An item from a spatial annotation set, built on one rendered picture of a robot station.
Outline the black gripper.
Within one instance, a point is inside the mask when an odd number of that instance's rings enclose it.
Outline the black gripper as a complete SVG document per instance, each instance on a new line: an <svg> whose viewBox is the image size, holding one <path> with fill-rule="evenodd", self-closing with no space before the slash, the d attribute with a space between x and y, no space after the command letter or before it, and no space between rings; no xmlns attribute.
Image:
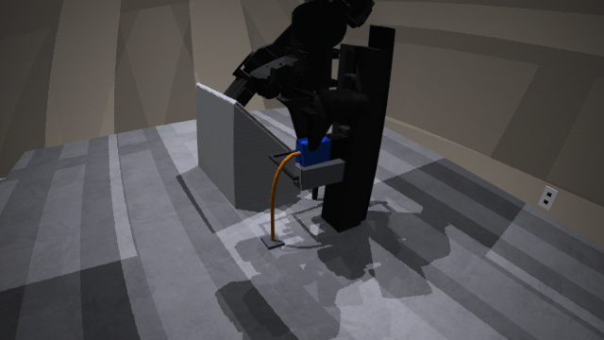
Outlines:
<svg viewBox="0 0 604 340"><path fill-rule="evenodd" d="M339 53L332 48L315 50L302 43L291 42L291 55L302 50L308 57L311 86L292 87L276 99L288 109L297 139L307 138L309 151L317 150L333 122L348 121L369 116L370 101L364 93L351 89L330 90L338 87L338 80L331 78L332 60Z"/></svg>

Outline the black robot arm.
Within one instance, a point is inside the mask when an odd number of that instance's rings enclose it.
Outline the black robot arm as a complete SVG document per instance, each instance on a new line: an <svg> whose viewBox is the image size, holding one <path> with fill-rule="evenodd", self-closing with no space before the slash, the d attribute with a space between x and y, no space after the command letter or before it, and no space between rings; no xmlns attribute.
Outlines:
<svg viewBox="0 0 604 340"><path fill-rule="evenodd" d="M272 99L298 85L311 86L308 57L291 55L291 43L325 50L340 43L347 30L364 25L373 0L305 0L294 9L292 24L273 43L261 46L233 72L236 78L224 95L247 105L254 94ZM244 66L243 70L240 68Z"/></svg>

